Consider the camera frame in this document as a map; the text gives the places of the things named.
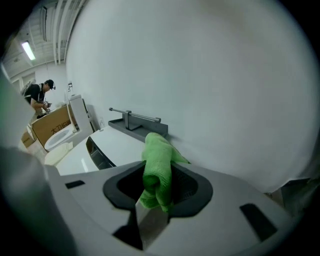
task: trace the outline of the green towel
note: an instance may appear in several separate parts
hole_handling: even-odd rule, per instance
[[[173,206],[171,198],[171,162],[189,163],[164,137],[151,132],[145,137],[142,161],[146,161],[143,172],[144,191],[140,202],[145,208],[161,206],[168,212]]]

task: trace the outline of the gray shelf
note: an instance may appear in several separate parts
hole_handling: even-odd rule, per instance
[[[130,129],[126,128],[126,116]],[[163,137],[168,135],[168,125],[136,117],[132,115],[122,114],[122,118],[110,120],[108,125],[122,133],[125,133],[141,142],[145,142],[146,136],[149,133],[158,133]]]

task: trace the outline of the toilet tank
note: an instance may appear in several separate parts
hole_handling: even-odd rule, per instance
[[[81,98],[81,95],[71,96],[69,102],[79,130],[92,133],[92,128],[89,122],[88,114],[86,112],[86,108]]]

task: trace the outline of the white countertop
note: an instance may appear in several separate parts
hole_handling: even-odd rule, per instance
[[[110,126],[96,131],[90,137],[116,166],[140,161],[145,148],[143,142]],[[87,139],[81,141],[57,164],[60,175],[98,171],[88,153]]]

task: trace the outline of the white toilet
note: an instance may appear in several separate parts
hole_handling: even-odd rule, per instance
[[[44,148],[48,151],[52,151],[55,147],[65,142],[74,134],[74,127],[69,124],[67,127],[61,129],[53,136],[51,136],[45,143]]]
[[[56,166],[68,153],[73,149],[72,142],[62,143],[55,147],[52,151],[46,154],[44,164],[49,166]]]
[[[71,107],[70,110],[69,105],[67,104],[67,110],[71,124],[58,131],[47,140],[44,148],[49,152],[63,143],[72,142],[73,146],[75,147],[78,143],[80,143],[82,140],[93,133],[93,129],[91,127],[90,120],[88,118],[88,114],[81,95],[71,96],[68,103]],[[71,111],[75,118],[77,128],[73,124],[71,118],[72,115],[70,114]]]

